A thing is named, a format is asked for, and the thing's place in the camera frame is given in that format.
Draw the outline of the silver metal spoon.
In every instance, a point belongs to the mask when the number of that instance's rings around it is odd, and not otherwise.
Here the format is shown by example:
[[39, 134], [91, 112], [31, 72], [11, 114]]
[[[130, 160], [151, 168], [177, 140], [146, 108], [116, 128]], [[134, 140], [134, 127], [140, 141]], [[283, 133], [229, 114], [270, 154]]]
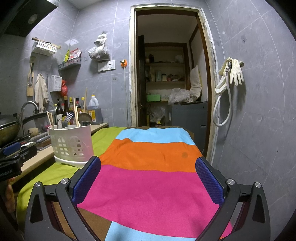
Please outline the silver metal spoon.
[[78, 121], [81, 126], [88, 126], [92, 123], [92, 116], [88, 113], [81, 113], [78, 116]]

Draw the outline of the grey wall shelf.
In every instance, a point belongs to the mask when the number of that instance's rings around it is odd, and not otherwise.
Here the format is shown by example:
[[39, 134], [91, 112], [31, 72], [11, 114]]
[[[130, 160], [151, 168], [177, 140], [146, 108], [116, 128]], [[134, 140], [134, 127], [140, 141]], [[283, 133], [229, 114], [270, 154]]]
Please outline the grey wall shelf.
[[62, 70], [70, 69], [70, 68], [73, 68], [73, 67], [79, 66], [79, 65], [81, 65], [81, 57], [73, 58], [71, 60], [68, 60], [68, 61], [58, 65], [58, 70], [62, 71]]

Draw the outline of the green box on shelf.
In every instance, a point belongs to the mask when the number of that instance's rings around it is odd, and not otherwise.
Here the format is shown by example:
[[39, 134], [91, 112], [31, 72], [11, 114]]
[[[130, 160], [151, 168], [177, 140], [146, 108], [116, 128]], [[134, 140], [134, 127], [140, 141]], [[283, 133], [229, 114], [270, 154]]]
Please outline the green box on shelf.
[[147, 102], [160, 102], [161, 96], [159, 94], [148, 94]]

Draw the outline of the white plastic bag on wall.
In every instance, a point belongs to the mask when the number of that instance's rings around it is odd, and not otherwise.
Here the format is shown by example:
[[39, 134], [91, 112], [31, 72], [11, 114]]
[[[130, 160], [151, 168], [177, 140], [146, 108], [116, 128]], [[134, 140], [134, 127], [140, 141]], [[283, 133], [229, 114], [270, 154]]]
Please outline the white plastic bag on wall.
[[109, 61], [110, 54], [106, 46], [107, 32], [102, 32], [94, 41], [95, 46], [88, 50], [89, 57], [97, 61]]

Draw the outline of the clear plastic bag on cabinet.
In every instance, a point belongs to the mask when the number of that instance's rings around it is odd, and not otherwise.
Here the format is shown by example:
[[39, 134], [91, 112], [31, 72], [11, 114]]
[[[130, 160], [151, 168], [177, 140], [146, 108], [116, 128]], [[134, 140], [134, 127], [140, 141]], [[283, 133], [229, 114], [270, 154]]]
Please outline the clear plastic bag on cabinet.
[[199, 97], [196, 96], [190, 90], [182, 88], [173, 88], [169, 94], [169, 104], [175, 103], [192, 103], [195, 102]]

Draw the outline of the multicoloured striped cloth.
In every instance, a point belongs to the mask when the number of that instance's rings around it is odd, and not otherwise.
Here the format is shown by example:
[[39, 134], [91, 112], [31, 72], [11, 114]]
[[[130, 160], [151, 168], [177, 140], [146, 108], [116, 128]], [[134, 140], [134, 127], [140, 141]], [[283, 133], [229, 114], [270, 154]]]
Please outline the multicoloured striped cloth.
[[101, 170], [78, 209], [101, 240], [195, 240], [217, 212], [183, 128], [104, 128], [92, 144]]

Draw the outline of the metal fork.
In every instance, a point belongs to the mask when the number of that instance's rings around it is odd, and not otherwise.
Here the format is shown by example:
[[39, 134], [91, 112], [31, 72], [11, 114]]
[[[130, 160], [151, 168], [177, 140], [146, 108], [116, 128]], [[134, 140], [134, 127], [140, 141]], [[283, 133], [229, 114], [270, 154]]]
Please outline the metal fork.
[[62, 128], [66, 128], [69, 125], [69, 122], [73, 118], [73, 116], [74, 116], [74, 113], [72, 113], [72, 112], [70, 112], [66, 116], [65, 120], [62, 121]]

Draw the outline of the black wok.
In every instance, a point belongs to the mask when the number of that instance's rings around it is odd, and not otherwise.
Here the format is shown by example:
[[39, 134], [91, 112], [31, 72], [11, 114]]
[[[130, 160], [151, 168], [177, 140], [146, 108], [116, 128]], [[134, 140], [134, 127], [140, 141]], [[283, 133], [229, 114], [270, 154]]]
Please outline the black wok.
[[21, 128], [21, 123], [26, 124], [29, 121], [37, 120], [46, 116], [46, 112], [37, 113], [23, 120], [18, 120], [15, 116], [1, 114], [1, 146], [14, 141]]

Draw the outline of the red plastic bag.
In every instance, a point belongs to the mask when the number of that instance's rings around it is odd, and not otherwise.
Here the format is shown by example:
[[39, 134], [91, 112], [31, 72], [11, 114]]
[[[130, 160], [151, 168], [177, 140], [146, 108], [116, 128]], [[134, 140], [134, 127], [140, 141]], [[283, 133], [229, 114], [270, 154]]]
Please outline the red plastic bag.
[[66, 86], [66, 80], [62, 79], [62, 85], [61, 85], [61, 96], [65, 97], [68, 93], [68, 87]]

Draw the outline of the white wall box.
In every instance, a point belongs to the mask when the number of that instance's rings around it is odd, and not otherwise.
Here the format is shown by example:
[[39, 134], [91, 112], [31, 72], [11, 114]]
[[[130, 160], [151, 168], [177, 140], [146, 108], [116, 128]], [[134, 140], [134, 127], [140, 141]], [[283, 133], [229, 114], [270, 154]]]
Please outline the white wall box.
[[49, 91], [61, 92], [61, 88], [62, 88], [62, 77], [58, 75], [50, 75]]

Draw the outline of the wooden knife holder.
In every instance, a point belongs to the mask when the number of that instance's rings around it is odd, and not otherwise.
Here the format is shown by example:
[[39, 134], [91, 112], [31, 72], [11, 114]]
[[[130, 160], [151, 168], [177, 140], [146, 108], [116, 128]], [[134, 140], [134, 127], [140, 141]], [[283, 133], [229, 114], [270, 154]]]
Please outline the wooden knife holder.
[[30, 63], [30, 69], [27, 77], [27, 97], [31, 97], [34, 94], [34, 62]]

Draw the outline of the clear oil jug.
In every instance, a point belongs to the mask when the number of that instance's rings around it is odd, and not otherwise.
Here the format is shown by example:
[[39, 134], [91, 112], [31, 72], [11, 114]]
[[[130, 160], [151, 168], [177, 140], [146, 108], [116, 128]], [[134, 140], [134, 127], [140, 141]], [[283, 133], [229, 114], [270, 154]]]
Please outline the clear oil jug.
[[88, 114], [91, 115], [92, 124], [100, 125], [103, 123], [101, 108], [99, 107], [98, 99], [93, 94], [87, 107]]

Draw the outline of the cream rubber glove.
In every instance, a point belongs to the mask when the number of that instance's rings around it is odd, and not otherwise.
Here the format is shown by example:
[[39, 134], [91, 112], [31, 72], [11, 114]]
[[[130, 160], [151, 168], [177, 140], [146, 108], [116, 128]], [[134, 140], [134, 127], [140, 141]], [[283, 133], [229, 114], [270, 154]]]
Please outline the cream rubber glove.
[[242, 85], [242, 83], [244, 82], [244, 78], [243, 78], [243, 73], [241, 69], [241, 64], [243, 63], [243, 61], [232, 59], [231, 57], [226, 58], [222, 67], [219, 70], [219, 75], [220, 76], [226, 75], [226, 67], [228, 66], [229, 63], [231, 64], [230, 74], [229, 74], [229, 83], [230, 84], [234, 83], [236, 86]]

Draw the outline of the white wall rack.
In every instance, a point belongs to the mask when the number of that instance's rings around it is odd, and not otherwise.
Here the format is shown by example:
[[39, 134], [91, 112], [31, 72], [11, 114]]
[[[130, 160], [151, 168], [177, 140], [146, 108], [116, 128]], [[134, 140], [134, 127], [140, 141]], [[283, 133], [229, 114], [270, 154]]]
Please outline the white wall rack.
[[55, 45], [53, 43], [40, 40], [38, 38], [33, 37], [32, 40], [34, 41], [34, 44], [32, 46], [32, 53], [51, 56], [53, 54], [56, 54], [58, 49], [61, 49], [60, 45]]

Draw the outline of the white plastic utensil holder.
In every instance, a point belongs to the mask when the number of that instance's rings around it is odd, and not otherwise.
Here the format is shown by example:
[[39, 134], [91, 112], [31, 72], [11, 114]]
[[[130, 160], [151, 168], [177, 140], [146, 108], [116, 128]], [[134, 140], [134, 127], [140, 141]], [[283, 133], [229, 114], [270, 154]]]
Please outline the white plastic utensil holder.
[[48, 128], [55, 161], [82, 168], [94, 155], [91, 126]]

